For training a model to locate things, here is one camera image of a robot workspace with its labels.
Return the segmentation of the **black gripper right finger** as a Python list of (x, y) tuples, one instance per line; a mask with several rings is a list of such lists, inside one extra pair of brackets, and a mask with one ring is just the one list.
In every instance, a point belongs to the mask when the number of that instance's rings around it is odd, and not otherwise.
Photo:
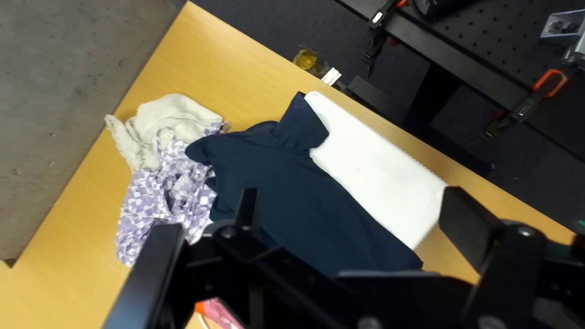
[(443, 196), (439, 227), (479, 273), (461, 326), (465, 329), (527, 329), (532, 318), (545, 236), (505, 223), (459, 187)]

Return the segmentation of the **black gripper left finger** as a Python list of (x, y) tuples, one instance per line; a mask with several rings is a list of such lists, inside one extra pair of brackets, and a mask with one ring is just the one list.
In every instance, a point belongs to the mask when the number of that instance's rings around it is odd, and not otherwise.
[(156, 225), (112, 306), (105, 329), (180, 329), (172, 284), (185, 247), (181, 225)]

